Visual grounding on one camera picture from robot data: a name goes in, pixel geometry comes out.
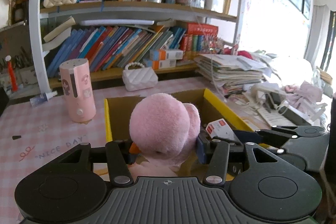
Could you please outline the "small white red box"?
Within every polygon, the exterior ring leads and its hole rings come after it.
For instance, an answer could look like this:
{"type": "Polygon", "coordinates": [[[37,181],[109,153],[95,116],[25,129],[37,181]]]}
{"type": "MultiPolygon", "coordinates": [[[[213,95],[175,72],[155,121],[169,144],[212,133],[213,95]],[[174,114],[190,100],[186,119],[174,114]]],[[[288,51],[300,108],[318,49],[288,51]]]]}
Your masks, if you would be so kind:
{"type": "Polygon", "coordinates": [[[223,139],[231,142],[239,142],[239,139],[235,135],[234,131],[228,123],[223,119],[218,119],[210,122],[206,126],[206,131],[212,139],[223,139]]]}

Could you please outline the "pink plush chick toy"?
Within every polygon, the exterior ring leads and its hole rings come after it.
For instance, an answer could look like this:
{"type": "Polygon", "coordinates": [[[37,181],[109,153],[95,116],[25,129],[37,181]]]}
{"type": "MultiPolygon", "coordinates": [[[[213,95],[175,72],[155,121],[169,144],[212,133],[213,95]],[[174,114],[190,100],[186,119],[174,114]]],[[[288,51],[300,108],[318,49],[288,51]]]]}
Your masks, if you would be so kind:
{"type": "Polygon", "coordinates": [[[170,94],[142,99],[129,122],[129,152],[143,157],[129,166],[133,179],[140,176],[177,177],[181,165],[194,151],[201,130],[197,107],[170,94]]]}

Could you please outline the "yellow cardboard box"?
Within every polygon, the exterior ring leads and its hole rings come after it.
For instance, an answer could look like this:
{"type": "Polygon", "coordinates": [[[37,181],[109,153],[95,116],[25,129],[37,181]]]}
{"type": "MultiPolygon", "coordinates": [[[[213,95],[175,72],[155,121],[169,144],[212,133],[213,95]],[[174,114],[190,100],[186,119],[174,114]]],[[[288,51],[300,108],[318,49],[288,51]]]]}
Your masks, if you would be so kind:
{"type": "Polygon", "coordinates": [[[203,126],[221,126],[209,136],[236,130],[240,141],[256,138],[251,125],[208,89],[104,101],[106,139],[131,140],[126,162],[132,179],[150,177],[202,178],[207,165],[198,162],[197,137],[203,126]]]}

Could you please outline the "white quilted handbag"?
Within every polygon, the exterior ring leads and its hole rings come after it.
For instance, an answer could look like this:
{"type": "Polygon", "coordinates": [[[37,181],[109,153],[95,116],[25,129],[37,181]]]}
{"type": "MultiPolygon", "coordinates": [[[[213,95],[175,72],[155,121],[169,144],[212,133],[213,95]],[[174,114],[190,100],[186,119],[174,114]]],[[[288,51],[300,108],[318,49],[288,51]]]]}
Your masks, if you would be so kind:
{"type": "Polygon", "coordinates": [[[133,62],[125,66],[122,72],[122,80],[126,90],[133,92],[153,88],[158,83],[158,76],[152,67],[133,62]]]}

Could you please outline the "stack of papers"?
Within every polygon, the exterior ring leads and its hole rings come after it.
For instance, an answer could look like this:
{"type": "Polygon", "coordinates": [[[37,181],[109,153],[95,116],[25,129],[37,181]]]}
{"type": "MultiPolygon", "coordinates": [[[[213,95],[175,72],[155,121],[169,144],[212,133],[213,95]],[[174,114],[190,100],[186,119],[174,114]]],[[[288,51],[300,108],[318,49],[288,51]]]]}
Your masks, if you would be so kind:
{"type": "Polygon", "coordinates": [[[224,94],[248,91],[272,74],[266,63],[244,56],[200,54],[194,61],[198,72],[224,94]]]}

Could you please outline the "pink cylindrical humidifier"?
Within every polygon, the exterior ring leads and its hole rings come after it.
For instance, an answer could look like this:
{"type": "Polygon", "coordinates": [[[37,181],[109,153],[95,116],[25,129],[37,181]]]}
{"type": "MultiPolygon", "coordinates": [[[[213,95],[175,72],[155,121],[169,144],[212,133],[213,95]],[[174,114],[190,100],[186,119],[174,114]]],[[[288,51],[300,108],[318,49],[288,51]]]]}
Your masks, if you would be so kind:
{"type": "Polygon", "coordinates": [[[88,60],[64,61],[59,69],[70,118],[76,123],[88,123],[96,115],[88,60]]]}

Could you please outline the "pink checkered tablecloth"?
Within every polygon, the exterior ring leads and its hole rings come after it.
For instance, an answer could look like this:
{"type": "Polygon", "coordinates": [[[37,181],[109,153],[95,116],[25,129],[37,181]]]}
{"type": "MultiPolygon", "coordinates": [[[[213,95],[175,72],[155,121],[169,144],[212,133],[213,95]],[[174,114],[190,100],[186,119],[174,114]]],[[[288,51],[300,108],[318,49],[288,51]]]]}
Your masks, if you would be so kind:
{"type": "Polygon", "coordinates": [[[37,107],[30,102],[11,105],[1,115],[1,223],[18,223],[19,210],[14,191],[22,178],[69,150],[88,142],[93,147],[106,143],[104,101],[112,98],[125,107],[127,96],[146,97],[155,93],[186,92],[215,88],[204,78],[160,81],[151,89],[127,92],[123,86],[96,90],[93,93],[96,115],[87,124],[73,122],[62,96],[37,107]],[[12,136],[21,135],[13,140],[12,136]]]}

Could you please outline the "small spray bottle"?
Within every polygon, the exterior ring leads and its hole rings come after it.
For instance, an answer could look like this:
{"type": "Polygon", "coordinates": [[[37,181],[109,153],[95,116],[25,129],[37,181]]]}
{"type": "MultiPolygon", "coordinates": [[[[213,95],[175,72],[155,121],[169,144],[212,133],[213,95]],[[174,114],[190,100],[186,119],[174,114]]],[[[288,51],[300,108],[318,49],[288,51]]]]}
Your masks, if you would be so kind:
{"type": "Polygon", "coordinates": [[[51,98],[57,96],[57,94],[57,91],[39,94],[30,99],[30,104],[32,107],[39,106],[45,102],[48,102],[51,98]]]}

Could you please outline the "small black cap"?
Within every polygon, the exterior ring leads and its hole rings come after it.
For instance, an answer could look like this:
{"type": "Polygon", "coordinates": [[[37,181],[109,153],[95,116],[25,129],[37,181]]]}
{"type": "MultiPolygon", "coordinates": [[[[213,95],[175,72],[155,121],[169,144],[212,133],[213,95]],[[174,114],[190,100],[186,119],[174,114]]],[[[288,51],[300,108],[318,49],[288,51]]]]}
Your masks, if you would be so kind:
{"type": "Polygon", "coordinates": [[[21,138],[21,135],[14,135],[14,136],[12,136],[13,140],[17,140],[17,139],[20,139],[20,138],[21,138]]]}

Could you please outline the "orange white box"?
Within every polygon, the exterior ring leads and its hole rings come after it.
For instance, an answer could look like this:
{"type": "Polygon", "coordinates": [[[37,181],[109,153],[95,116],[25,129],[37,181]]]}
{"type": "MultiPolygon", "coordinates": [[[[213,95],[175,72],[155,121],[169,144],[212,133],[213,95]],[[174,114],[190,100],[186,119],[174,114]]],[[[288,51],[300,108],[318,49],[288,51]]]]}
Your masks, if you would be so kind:
{"type": "Polygon", "coordinates": [[[150,50],[150,59],[153,61],[181,60],[182,50],[150,50]]]}

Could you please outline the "red tassel ornament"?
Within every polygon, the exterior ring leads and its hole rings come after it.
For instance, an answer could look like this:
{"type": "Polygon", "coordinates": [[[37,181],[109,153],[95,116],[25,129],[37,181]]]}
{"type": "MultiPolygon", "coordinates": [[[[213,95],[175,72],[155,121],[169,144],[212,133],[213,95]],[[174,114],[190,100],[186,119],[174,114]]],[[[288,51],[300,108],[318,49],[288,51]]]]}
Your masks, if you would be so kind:
{"type": "Polygon", "coordinates": [[[12,66],[12,63],[11,63],[11,56],[7,55],[5,57],[5,60],[7,62],[7,71],[8,71],[8,74],[10,76],[10,80],[11,80],[11,87],[12,87],[11,89],[12,89],[13,92],[17,92],[18,91],[18,85],[17,85],[15,73],[14,73],[14,70],[13,70],[13,66],[12,66]]]}

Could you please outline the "white bookshelf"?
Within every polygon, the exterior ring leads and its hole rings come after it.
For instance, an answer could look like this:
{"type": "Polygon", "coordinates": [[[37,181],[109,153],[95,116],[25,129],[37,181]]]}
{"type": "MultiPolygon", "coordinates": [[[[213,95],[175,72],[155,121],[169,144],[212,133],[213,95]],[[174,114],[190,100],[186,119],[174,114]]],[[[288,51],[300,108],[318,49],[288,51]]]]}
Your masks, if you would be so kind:
{"type": "Polygon", "coordinates": [[[208,19],[224,20],[235,26],[233,40],[226,44],[234,47],[234,52],[240,41],[240,34],[243,24],[245,0],[238,0],[237,15],[228,14],[228,8],[224,7],[223,12],[218,13],[206,9],[199,9],[190,6],[177,4],[159,4],[150,2],[79,2],[73,5],[52,7],[43,9],[41,0],[29,0],[29,32],[31,50],[38,86],[41,92],[49,92],[59,86],[58,81],[50,81],[45,65],[46,50],[42,48],[41,24],[48,23],[52,27],[62,19],[72,16],[76,22],[95,19],[115,19],[120,22],[123,19],[134,20],[168,20],[168,19],[190,19],[207,21],[208,19]]]}

